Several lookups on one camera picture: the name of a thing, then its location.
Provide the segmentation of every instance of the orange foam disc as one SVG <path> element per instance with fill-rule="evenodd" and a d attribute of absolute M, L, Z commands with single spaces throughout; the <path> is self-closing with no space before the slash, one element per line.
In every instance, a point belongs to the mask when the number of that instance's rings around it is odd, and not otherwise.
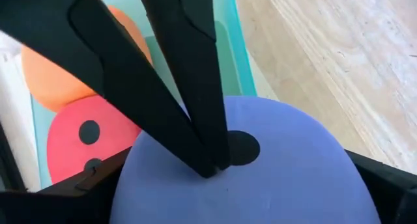
<path fill-rule="evenodd" d="M 68 104 L 53 119 L 48 134 L 51 181 L 60 182 L 132 146 L 140 131 L 101 96 Z"/>
<path fill-rule="evenodd" d="M 112 6 L 109 10 L 151 60 L 146 41 L 135 23 L 121 10 Z M 58 112 L 70 102 L 95 94 L 79 79 L 27 46 L 22 47 L 22 66 L 31 94 L 51 111 Z"/>

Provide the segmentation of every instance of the wooden surface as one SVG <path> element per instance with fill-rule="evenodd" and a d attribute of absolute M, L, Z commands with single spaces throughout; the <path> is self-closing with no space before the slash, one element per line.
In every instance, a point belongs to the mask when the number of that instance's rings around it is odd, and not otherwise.
<path fill-rule="evenodd" d="M 417 0 L 236 1 L 260 95 L 417 173 Z"/>

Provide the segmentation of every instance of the foam disc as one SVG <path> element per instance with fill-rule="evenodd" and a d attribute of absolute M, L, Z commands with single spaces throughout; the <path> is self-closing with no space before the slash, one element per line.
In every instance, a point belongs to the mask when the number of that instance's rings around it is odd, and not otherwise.
<path fill-rule="evenodd" d="M 227 127 L 259 156 L 205 179 L 142 132 L 117 184 L 110 223 L 362 223 L 380 220 L 350 157 L 316 120 L 263 98 L 225 98 Z"/>
<path fill-rule="evenodd" d="M 145 39 L 135 23 L 121 10 L 112 6 L 109 10 L 151 60 Z M 27 46 L 22 47 L 22 66 L 31 94 L 51 111 L 57 112 L 70 102 L 95 94 L 79 79 Z"/>
<path fill-rule="evenodd" d="M 140 129 L 101 96 L 68 104 L 56 115 L 47 141 L 53 183 L 133 145 Z"/>

